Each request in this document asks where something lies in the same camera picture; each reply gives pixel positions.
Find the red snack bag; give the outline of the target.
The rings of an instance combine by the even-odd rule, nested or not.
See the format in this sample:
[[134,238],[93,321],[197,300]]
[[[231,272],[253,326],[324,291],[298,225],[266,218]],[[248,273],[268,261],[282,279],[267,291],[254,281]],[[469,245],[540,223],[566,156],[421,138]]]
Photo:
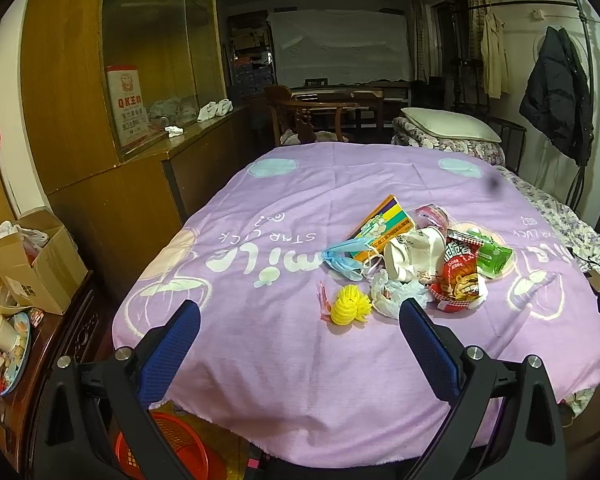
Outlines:
[[444,248],[442,270],[429,291],[443,312],[477,309],[488,293],[478,273],[477,247],[449,240]]

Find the yellow foam net ball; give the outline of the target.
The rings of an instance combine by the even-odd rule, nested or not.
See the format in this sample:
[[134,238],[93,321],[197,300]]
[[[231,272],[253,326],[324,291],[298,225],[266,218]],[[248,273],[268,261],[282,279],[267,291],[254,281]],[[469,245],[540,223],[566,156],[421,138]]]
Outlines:
[[330,320],[338,326],[348,326],[354,322],[365,323],[372,312],[370,297],[356,285],[344,286],[330,307]]

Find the green paper carton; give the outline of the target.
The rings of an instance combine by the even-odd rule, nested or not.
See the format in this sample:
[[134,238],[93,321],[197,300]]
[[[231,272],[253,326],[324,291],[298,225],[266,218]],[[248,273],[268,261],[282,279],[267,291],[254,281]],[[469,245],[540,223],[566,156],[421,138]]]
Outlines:
[[498,244],[492,237],[470,230],[468,235],[479,242],[477,252],[478,268],[487,278],[497,278],[508,265],[513,249]]

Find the blue face mask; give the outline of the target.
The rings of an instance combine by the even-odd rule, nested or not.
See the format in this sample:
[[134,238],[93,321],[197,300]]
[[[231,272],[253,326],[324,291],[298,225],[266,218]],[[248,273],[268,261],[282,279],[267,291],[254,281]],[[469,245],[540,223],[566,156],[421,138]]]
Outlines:
[[368,236],[350,238],[327,247],[322,260],[333,271],[352,282],[366,280],[378,266],[381,254]]

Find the colourful striped paper box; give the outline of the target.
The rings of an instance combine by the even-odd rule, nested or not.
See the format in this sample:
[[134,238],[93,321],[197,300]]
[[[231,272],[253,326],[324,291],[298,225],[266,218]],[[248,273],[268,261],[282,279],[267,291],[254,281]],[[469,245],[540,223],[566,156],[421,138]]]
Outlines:
[[366,243],[361,250],[349,252],[349,256],[364,262],[381,255],[390,240],[410,232],[414,227],[413,218],[402,208],[396,196],[388,195],[350,236],[351,240],[365,238]]

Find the clear pink plastic bag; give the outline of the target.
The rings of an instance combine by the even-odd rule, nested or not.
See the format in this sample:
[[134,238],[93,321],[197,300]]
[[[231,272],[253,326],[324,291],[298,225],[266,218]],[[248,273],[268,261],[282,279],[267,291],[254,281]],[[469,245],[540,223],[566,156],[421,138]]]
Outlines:
[[450,219],[446,211],[434,204],[420,206],[411,211],[415,226],[419,229],[436,228],[443,236],[448,232]]

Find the red plastic trash basket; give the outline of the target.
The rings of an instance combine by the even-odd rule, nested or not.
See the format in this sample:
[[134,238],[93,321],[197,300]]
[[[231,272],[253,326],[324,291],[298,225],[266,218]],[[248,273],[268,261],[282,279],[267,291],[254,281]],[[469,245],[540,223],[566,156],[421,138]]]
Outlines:
[[[209,448],[186,422],[174,415],[158,411],[153,411],[151,416],[170,448],[196,479],[220,480],[227,478],[224,460],[212,448]],[[133,479],[144,478],[140,466],[121,432],[117,436],[114,454],[125,474]]]

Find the white plastic bag scrap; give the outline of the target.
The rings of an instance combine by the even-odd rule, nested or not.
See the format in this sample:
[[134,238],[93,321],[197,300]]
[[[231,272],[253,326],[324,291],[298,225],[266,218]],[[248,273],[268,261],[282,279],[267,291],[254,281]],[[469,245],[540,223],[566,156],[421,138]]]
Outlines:
[[380,315],[397,320],[404,300],[414,299],[426,308],[434,301],[429,289],[417,280],[403,283],[392,280],[385,269],[378,271],[370,282],[370,301]]

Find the cardboard box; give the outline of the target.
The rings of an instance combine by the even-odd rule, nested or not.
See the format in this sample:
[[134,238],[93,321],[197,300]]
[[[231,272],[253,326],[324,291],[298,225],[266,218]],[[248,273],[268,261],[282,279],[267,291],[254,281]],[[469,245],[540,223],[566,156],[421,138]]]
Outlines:
[[0,224],[0,278],[18,304],[63,315],[86,274],[76,243],[49,209]]

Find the blue tray with items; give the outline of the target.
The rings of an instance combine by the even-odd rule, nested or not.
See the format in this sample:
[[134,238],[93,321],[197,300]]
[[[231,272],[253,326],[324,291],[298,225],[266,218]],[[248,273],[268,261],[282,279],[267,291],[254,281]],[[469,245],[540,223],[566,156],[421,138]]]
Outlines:
[[26,311],[4,318],[14,326],[18,340],[11,352],[0,350],[0,396],[11,393],[18,385],[27,365],[32,344],[32,325]]

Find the white mug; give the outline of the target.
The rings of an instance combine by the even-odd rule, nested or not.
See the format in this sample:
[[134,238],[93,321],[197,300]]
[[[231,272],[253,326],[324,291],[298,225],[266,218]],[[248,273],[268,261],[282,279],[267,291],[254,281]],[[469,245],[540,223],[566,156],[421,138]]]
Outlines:
[[0,350],[1,352],[11,352],[15,348],[18,340],[18,334],[14,326],[10,324],[3,315],[0,315]]

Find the purple printed bed blanket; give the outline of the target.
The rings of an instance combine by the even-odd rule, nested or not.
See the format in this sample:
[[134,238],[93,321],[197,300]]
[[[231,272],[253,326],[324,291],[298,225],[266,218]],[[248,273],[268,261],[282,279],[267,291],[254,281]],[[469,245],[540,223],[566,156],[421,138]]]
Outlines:
[[135,346],[193,300],[201,330],[166,400],[297,465],[419,456],[449,408],[396,321],[321,317],[320,295],[344,285],[322,253],[388,196],[409,210],[436,205],[512,248],[481,306],[430,316],[492,358],[539,356],[558,399],[600,384],[595,296],[539,211],[480,159],[395,145],[276,148],[240,170],[140,274],[114,345]]

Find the dark wooden dresser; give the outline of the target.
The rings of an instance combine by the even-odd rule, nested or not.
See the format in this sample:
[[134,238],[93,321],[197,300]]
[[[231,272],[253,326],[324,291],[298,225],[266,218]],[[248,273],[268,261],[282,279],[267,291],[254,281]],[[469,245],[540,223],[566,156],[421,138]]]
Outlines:
[[114,300],[91,271],[63,315],[45,313],[32,322],[29,357],[18,385],[0,396],[0,451],[21,479],[30,476],[34,430],[43,389],[61,356],[91,362],[112,348]]

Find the floral bed sheet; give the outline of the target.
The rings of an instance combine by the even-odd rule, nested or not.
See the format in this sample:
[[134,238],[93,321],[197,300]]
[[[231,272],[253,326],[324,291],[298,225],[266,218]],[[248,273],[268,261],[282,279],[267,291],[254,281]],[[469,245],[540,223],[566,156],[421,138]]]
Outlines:
[[503,166],[496,166],[495,169],[542,214],[562,244],[572,248],[584,259],[580,264],[581,268],[586,269],[588,260],[600,266],[600,233],[582,221],[574,211],[557,198],[536,188]]

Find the floral folded quilt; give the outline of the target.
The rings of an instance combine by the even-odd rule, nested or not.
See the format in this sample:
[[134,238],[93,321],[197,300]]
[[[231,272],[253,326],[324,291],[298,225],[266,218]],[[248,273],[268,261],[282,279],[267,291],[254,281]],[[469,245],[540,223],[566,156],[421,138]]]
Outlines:
[[439,138],[411,124],[404,117],[392,121],[393,145],[410,146],[411,148],[428,148],[442,152],[454,152],[474,156],[492,166],[504,166],[505,153],[500,144],[481,140],[460,140]]

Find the white pillow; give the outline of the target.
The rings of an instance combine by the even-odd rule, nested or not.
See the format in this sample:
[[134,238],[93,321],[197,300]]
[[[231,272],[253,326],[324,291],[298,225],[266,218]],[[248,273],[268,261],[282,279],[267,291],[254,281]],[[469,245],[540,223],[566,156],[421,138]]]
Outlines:
[[469,115],[421,107],[404,107],[401,113],[419,130],[441,139],[501,143],[488,124]]

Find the white cloth on cabinet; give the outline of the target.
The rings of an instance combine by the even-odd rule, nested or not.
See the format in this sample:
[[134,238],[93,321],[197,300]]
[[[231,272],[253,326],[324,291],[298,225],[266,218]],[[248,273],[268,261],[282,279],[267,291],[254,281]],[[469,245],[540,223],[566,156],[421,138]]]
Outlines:
[[233,108],[233,103],[229,99],[222,99],[218,102],[211,101],[201,107],[198,112],[197,122],[206,122],[213,118],[224,117],[231,112]]

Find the red white sign board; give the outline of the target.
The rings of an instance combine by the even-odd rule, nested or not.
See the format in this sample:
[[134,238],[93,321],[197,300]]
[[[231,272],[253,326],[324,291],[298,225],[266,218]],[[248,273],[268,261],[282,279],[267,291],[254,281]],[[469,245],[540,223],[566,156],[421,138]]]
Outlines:
[[149,133],[140,75],[132,65],[108,66],[106,75],[120,148],[130,150],[142,144]]

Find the wooden glass cabinet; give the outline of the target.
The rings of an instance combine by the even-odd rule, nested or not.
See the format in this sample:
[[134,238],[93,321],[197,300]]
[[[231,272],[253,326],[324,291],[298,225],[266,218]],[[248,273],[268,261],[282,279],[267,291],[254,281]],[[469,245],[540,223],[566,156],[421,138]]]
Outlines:
[[188,217],[253,158],[226,95],[216,0],[29,0],[24,119],[53,212],[123,297]]

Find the beige hanging shirt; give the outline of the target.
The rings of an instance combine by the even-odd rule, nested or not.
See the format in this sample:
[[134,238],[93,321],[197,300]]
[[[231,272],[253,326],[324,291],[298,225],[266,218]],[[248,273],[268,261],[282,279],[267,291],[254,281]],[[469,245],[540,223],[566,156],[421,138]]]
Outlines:
[[509,93],[509,73],[504,44],[504,23],[492,12],[484,17],[481,40],[483,88],[491,99]]

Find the white projection sheet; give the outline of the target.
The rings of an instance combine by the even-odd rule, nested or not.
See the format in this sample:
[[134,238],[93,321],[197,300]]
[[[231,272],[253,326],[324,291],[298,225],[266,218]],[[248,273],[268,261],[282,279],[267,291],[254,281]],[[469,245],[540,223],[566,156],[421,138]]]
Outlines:
[[362,84],[413,78],[405,18],[365,10],[301,10],[268,17],[277,81]]

